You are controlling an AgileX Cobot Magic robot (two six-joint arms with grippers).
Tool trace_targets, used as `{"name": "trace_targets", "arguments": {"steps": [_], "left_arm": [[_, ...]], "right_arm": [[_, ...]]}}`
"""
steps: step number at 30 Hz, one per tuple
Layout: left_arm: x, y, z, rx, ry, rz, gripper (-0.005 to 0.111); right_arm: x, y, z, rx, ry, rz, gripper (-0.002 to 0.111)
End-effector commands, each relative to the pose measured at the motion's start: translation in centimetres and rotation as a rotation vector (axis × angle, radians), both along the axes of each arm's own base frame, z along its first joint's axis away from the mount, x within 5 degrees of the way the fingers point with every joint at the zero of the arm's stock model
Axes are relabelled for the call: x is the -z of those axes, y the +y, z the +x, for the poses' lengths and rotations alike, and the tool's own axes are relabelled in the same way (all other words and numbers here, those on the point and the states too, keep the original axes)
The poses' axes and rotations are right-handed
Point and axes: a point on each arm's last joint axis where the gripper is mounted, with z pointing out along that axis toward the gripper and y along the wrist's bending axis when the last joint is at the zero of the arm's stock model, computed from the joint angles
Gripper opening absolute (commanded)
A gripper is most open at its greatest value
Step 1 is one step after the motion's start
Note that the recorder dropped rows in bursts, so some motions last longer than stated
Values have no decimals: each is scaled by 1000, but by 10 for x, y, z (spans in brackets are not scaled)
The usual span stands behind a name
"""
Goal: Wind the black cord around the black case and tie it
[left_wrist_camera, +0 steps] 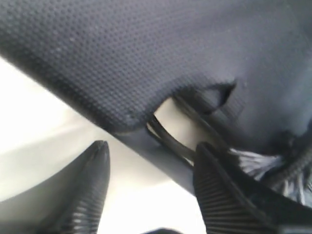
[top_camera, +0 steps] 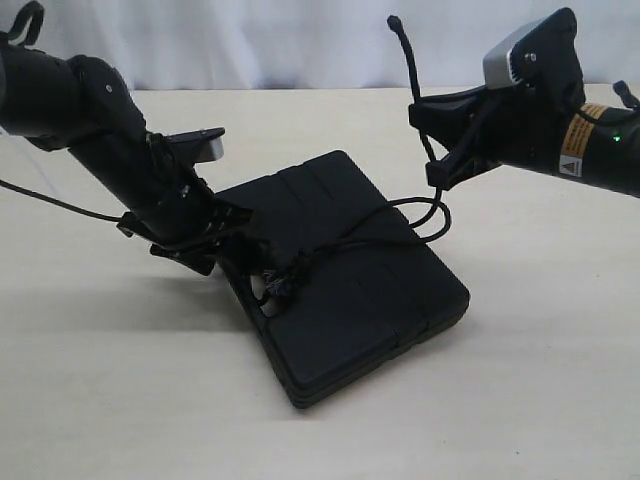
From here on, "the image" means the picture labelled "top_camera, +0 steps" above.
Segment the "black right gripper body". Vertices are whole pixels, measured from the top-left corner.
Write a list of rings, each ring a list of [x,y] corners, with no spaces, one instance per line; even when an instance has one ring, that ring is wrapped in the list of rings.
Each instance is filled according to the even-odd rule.
[[[499,102],[482,123],[474,145],[474,171],[486,173],[499,166],[513,166],[536,173],[582,173],[583,156],[570,153],[575,111],[557,109],[533,87],[515,90],[475,89],[478,107],[491,99]]]

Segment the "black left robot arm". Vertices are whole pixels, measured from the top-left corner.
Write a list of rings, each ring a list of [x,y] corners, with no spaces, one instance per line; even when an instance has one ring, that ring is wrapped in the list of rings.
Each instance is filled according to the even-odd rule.
[[[1,125],[42,151],[68,151],[126,207],[112,220],[118,230],[201,275],[251,219],[195,170],[222,157],[224,128],[150,131],[120,74],[96,57],[3,43]]]

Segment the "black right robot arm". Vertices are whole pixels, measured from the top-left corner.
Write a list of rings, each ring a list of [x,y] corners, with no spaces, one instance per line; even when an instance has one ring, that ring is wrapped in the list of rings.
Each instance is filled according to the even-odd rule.
[[[500,166],[639,195],[639,115],[585,103],[562,111],[533,86],[420,98],[409,123],[446,153],[426,164],[430,186],[449,191]]]

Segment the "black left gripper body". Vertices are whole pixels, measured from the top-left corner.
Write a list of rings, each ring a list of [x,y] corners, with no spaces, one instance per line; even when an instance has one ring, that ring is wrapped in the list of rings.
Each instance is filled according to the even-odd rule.
[[[149,242],[149,253],[209,275],[227,240],[242,231],[253,211],[215,194],[171,191],[152,206],[125,213],[117,228]]]

